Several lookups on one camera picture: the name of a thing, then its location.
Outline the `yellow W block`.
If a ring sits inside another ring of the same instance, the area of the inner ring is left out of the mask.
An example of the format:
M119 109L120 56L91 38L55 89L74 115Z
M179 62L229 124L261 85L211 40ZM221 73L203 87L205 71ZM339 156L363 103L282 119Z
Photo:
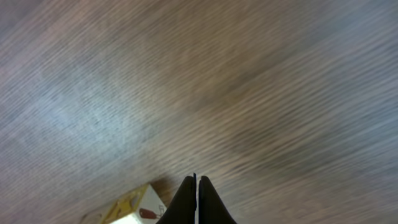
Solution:
M166 212L151 184L145 184L120 196L104 214L101 224L155 224Z

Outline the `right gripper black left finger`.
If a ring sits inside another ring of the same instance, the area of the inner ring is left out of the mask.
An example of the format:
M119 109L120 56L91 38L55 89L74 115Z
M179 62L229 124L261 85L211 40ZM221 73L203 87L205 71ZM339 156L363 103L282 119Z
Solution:
M186 176L157 224L194 224L197 209L196 193L196 174Z

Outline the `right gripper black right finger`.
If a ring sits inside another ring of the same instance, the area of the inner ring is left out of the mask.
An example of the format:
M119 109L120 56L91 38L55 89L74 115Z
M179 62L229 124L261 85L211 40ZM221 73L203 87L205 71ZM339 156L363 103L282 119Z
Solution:
M198 192L199 224L236 224L207 176L201 176Z

